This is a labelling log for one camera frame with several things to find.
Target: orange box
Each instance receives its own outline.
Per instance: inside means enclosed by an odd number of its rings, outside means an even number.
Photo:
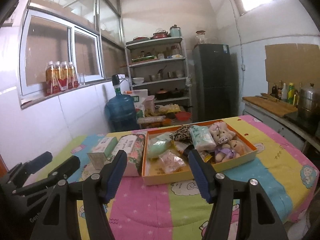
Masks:
[[[215,122],[222,122],[222,120],[198,122],[193,124],[210,127],[210,125],[212,125]],[[147,158],[147,145],[148,145],[148,140],[150,138],[156,137],[159,134],[162,134],[165,132],[173,132],[177,130],[179,127],[180,126],[175,126],[175,127],[157,129],[157,130],[152,130],[147,132],[145,147],[143,151],[143,162],[142,162],[142,178],[145,185],[147,186],[159,185],[159,184],[167,184],[167,183],[193,179],[193,174],[188,164],[174,173],[166,174],[162,171],[160,166],[158,166],[157,160],[150,160]],[[245,144],[247,153],[236,159],[230,159],[226,162],[212,164],[213,168],[217,172],[225,171],[225,170],[234,168],[236,166],[239,166],[241,164],[247,163],[249,161],[252,161],[256,157],[256,154],[258,151],[253,144],[251,144],[246,138],[244,138],[241,134],[239,134],[230,125],[227,124],[227,127],[229,130],[234,131],[236,133],[236,140],[242,141]]]

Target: cutting board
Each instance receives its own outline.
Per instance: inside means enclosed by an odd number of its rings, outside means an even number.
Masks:
[[[283,117],[285,114],[297,111],[296,107],[282,101],[273,102],[258,97],[243,97],[242,99],[279,117]]]

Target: red plastic bowl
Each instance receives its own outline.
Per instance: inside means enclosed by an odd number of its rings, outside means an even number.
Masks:
[[[179,121],[186,121],[191,117],[191,113],[189,113],[189,112],[180,112],[180,113],[176,113],[175,116]]]

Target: silver bolt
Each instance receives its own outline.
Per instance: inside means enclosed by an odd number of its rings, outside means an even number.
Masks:
[[[224,174],[223,173],[217,173],[216,174],[217,179],[224,179]]]
[[[63,186],[65,184],[66,184],[66,181],[64,179],[61,179],[61,180],[58,181],[58,185],[59,186]]]
[[[99,173],[94,173],[91,175],[91,179],[99,179],[99,178],[100,178]]]
[[[256,179],[250,179],[250,184],[256,186],[258,185],[258,181]]]

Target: black refrigerator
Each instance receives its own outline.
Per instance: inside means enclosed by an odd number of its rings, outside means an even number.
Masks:
[[[193,49],[198,120],[236,115],[237,70],[231,64],[229,46],[198,44]]]

